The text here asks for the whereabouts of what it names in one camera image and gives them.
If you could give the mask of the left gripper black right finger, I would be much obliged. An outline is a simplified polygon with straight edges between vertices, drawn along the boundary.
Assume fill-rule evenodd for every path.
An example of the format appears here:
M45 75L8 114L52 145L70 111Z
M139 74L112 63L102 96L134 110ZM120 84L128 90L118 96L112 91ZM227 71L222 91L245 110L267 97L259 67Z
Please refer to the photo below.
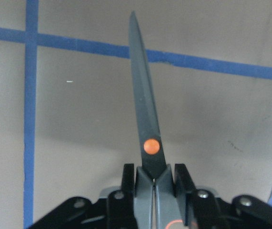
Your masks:
M174 183L181 219L185 226L190 226L193 217L191 199L196 187L185 164L175 164Z

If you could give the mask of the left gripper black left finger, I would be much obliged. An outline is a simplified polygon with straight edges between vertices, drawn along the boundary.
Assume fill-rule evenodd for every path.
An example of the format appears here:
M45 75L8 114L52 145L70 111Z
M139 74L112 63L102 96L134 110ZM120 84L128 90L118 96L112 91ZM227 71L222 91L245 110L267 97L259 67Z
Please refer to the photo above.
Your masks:
M134 164L124 164L121 191L129 196L134 197L135 181L134 181Z

